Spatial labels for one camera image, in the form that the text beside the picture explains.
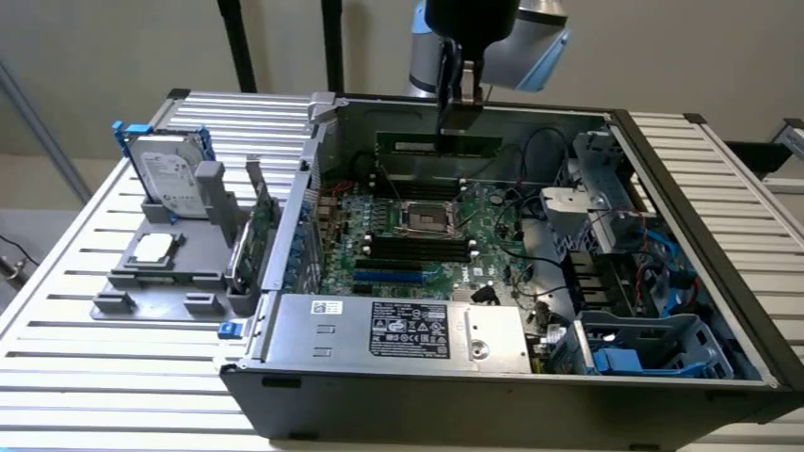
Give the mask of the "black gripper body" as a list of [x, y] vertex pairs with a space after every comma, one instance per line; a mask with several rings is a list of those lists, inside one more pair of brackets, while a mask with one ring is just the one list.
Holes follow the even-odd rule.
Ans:
[[517, 9], [517, 0], [429, 0], [424, 21], [444, 38], [502, 39], [512, 31]]

